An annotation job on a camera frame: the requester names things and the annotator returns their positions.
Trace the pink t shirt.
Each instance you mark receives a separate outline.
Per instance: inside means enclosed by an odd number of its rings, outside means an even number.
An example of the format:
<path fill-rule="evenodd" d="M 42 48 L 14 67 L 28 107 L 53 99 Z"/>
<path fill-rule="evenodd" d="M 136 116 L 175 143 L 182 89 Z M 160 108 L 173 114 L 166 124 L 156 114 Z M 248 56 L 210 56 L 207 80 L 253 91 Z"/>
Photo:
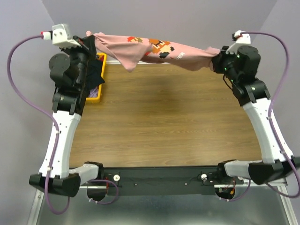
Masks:
<path fill-rule="evenodd" d="M 106 35 L 91 31 L 87 31 L 86 36 L 94 36 L 96 48 L 119 61 L 128 72 L 132 72 L 140 61 L 169 63 L 189 71 L 212 68 L 213 57 L 220 53 L 219 49 L 212 47 L 203 50 L 153 38 Z"/>

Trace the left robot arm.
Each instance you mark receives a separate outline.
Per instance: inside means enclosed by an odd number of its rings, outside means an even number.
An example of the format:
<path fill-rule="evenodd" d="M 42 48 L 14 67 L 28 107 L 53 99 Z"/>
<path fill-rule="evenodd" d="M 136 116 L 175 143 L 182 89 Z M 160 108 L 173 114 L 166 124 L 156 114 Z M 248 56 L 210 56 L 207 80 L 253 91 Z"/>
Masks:
<path fill-rule="evenodd" d="M 74 197 L 85 182 L 99 185 L 104 179 L 99 163 L 69 168 L 74 134 L 89 95 L 88 65 L 97 54 L 93 35 L 75 37 L 75 41 L 78 46 L 62 48 L 49 60 L 50 78 L 55 84 L 51 114 L 54 122 L 42 166 L 29 178 L 29 184 L 44 193 L 68 197 Z"/>

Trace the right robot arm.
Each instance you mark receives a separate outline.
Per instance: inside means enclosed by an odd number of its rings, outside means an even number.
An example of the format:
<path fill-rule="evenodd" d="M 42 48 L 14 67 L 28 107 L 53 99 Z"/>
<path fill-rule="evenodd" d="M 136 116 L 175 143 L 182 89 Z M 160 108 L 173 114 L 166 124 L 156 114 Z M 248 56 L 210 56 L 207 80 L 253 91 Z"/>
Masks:
<path fill-rule="evenodd" d="M 262 159 L 219 163 L 216 179 L 225 184 L 233 177 L 243 177 L 261 185 L 285 178 L 292 173 L 292 165 L 300 167 L 300 158 L 294 156 L 285 143 L 274 115 L 268 115 L 270 93 L 266 84 L 256 78 L 261 56 L 250 45 L 240 46 L 235 53 L 227 53 L 228 49 L 223 46 L 213 58 L 213 69 L 230 81 L 233 95 L 251 121 Z"/>

